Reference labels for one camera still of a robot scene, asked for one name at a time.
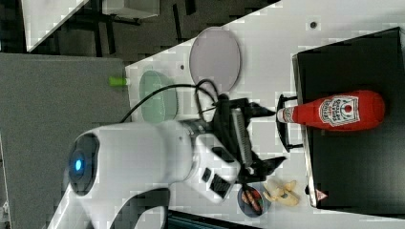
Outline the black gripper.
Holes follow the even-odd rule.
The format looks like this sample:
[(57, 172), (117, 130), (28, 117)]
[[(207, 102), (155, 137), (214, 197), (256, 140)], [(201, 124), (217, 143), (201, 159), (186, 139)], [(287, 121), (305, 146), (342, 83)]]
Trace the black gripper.
[(287, 159), (285, 156), (277, 156), (265, 160), (256, 160), (252, 165), (255, 173), (251, 174), (242, 161), (232, 110), (241, 110), (245, 122), (243, 125), (245, 131), (251, 117), (274, 116), (276, 113), (258, 103), (249, 103), (246, 98), (230, 99), (227, 94), (220, 94), (215, 106), (216, 111), (212, 119), (213, 132), (227, 151), (241, 164), (241, 170), (237, 176), (238, 183), (258, 182), (259, 176), (271, 175)]

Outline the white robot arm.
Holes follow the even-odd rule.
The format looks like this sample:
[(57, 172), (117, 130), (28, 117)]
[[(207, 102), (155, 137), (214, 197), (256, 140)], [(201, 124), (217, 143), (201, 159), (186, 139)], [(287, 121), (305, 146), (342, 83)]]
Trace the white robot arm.
[(176, 183), (220, 204), (234, 185), (265, 180), (284, 158), (259, 158), (247, 127), (273, 112), (226, 94), (214, 106), (209, 121), (128, 122), (81, 134), (69, 154), (67, 187), (43, 229), (166, 229)]

